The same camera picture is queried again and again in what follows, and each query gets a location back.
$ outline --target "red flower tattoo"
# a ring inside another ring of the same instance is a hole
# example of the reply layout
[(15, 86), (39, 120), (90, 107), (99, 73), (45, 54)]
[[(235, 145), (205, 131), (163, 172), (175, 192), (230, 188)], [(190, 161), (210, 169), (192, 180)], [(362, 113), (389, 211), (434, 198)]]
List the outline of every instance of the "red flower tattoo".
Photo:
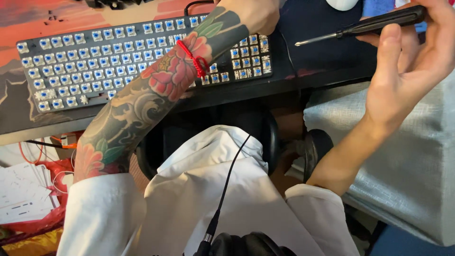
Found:
[(104, 168), (104, 163), (101, 162), (102, 159), (103, 153), (101, 151), (95, 151), (92, 144), (82, 145), (82, 143), (78, 143), (76, 163), (74, 166), (79, 169), (79, 171), (74, 171), (76, 175), (75, 180), (79, 181), (89, 177), (102, 175), (100, 174), (100, 171)]
[[(183, 42), (194, 56), (209, 56), (212, 48), (207, 44), (205, 36), (198, 37), (197, 32), (191, 32)], [(142, 79), (149, 79), (149, 86), (158, 95), (168, 97), (175, 102), (194, 81), (196, 68), (193, 60), (187, 56), (180, 46), (175, 46), (157, 63), (141, 73)]]

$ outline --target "hand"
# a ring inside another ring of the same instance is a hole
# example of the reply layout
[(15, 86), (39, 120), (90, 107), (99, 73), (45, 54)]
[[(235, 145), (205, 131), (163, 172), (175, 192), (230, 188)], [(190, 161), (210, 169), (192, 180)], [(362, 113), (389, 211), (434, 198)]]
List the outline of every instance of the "hand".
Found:
[(280, 18), (279, 0), (215, 0), (218, 6), (235, 12), (250, 35), (270, 35)]
[(455, 10), (447, 0), (415, 0), (428, 9), (426, 43), (414, 26), (386, 26), (378, 35), (358, 37), (378, 47), (378, 65), (366, 100), (365, 118), (390, 134), (416, 104), (455, 67)]

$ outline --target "red string bracelet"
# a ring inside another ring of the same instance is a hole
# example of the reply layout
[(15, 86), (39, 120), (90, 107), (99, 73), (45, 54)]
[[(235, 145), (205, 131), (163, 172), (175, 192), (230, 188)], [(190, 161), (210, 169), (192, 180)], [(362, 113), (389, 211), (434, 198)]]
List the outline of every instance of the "red string bracelet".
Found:
[(187, 53), (187, 55), (193, 60), (194, 67), (197, 70), (197, 77), (203, 78), (205, 77), (205, 71), (202, 68), (200, 60), (204, 63), (205, 68), (208, 70), (208, 64), (207, 61), (205, 61), (204, 58), (201, 56), (197, 56), (196, 58), (193, 56), (193, 54), (188, 50), (187, 46), (181, 41), (178, 40), (177, 44)]

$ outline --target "papers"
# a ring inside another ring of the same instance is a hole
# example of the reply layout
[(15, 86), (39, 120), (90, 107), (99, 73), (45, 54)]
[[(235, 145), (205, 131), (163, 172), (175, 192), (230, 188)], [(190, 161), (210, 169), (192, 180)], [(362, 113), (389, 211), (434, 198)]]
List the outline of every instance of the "papers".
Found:
[(29, 163), (0, 169), (0, 224), (41, 220), (60, 206), (45, 165)]

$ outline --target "white cable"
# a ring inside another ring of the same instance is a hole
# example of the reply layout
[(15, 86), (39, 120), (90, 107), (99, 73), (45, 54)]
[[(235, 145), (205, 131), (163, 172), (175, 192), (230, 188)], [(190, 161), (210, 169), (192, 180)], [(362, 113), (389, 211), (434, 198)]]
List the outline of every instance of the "white cable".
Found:
[(73, 155), (74, 155), (74, 152), (76, 152), (76, 149), (73, 150), (73, 153), (71, 153), (71, 166), (73, 167), (73, 170), (74, 170), (74, 164), (73, 164)]
[(72, 175), (74, 175), (74, 173), (73, 173), (73, 172), (70, 172), (70, 171), (61, 171), (61, 172), (57, 173), (56, 176), (54, 177), (54, 179), (52, 180), (52, 186), (54, 186), (54, 189), (56, 189), (56, 190), (58, 190), (58, 191), (60, 191), (60, 192), (62, 192), (62, 193), (64, 193), (64, 194), (67, 194), (68, 192), (63, 192), (63, 191), (61, 191), (61, 190), (58, 189), (57, 186), (55, 185), (56, 178), (57, 178), (57, 176), (58, 176), (59, 174), (61, 174), (61, 173), (70, 173), (70, 174), (72, 174)]

